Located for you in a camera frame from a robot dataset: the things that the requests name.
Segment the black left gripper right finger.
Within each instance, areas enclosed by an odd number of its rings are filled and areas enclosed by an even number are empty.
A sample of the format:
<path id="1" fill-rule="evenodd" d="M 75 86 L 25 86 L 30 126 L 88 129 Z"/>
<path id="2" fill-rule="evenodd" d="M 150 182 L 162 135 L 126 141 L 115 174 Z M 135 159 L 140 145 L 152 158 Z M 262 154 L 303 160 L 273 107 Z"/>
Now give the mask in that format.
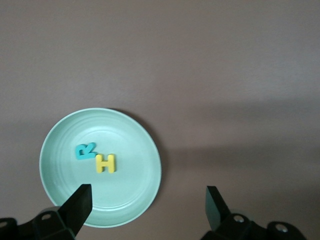
<path id="1" fill-rule="evenodd" d="M 272 221 L 264 228 L 239 212 L 231 212 L 216 186 L 207 186 L 205 213 L 211 230 L 203 240 L 305 240 L 292 224 Z"/>

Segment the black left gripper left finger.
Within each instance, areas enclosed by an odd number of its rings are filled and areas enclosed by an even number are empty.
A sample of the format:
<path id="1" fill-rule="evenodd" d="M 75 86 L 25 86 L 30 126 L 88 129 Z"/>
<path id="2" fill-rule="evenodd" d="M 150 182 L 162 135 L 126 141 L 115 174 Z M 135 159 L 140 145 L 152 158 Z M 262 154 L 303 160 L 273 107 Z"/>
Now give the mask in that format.
<path id="1" fill-rule="evenodd" d="M 59 207 L 48 208 L 21 225 L 12 217 L 0 219 L 2 240 L 74 240 L 93 208 L 92 186 L 82 184 Z"/>

